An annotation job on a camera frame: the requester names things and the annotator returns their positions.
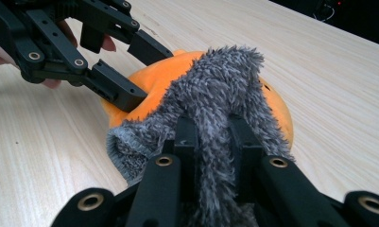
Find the wood grain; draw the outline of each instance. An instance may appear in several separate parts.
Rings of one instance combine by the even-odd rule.
[[[379,45],[263,0],[130,1],[141,28],[171,50],[257,47],[262,77],[282,95],[295,127],[292,152],[322,193],[379,194]],[[80,23],[69,20],[78,33]],[[117,52],[82,51],[129,75],[144,66]],[[49,226],[77,192],[126,188],[105,150],[99,98],[64,82],[24,82],[0,66],[0,226]]]

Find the fluffy gray fabric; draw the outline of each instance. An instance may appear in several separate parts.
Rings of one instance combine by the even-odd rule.
[[[186,75],[173,81],[158,109],[144,121],[124,121],[108,134],[108,153],[129,185],[141,180],[146,161],[174,139],[178,117],[198,126],[198,201],[186,205],[185,226],[257,226],[251,207],[234,201],[229,114],[246,119],[267,154],[292,159],[258,79],[263,57],[256,49],[210,49]]]

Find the orange object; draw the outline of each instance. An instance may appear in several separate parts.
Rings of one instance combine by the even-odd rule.
[[[177,50],[174,57],[158,61],[150,66],[137,71],[129,77],[129,80],[148,93],[145,100],[132,112],[126,113],[113,106],[106,100],[102,100],[102,106],[110,118],[110,127],[121,125],[123,120],[139,120],[156,110],[160,104],[165,91],[168,89],[172,80],[185,75],[191,68],[193,60],[199,59],[204,54],[202,51],[185,52]],[[281,96],[263,79],[260,79],[263,85],[263,93],[266,97],[267,104],[272,110],[273,116],[278,120],[284,138],[291,148],[293,143],[293,125],[290,112],[286,107]]]

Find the human hand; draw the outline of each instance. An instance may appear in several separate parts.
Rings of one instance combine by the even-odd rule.
[[[74,33],[71,30],[71,27],[68,26],[68,24],[65,21],[58,22],[58,26],[60,30],[64,33],[64,35],[68,38],[68,40],[74,45],[78,46],[78,41],[74,36]],[[108,51],[115,51],[116,46],[115,43],[112,41],[112,38],[110,36],[104,36],[104,41],[102,48]],[[0,46],[0,64],[6,64],[6,63],[11,63],[15,67],[18,67],[13,60],[13,58],[7,54],[7,52],[1,48]],[[61,81],[57,79],[46,79],[43,82],[43,85],[48,87],[48,88],[57,88],[60,86]]]

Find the wooden table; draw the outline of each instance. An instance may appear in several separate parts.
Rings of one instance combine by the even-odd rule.
[[[294,122],[298,165],[322,193],[379,194],[379,45],[266,0],[130,1],[142,29],[171,50],[257,47],[262,77]],[[71,22],[77,33],[79,23]],[[124,75],[144,66],[117,44],[94,55]],[[105,150],[108,119],[89,89],[24,82],[0,66],[0,226],[49,226],[88,187],[126,188]]]

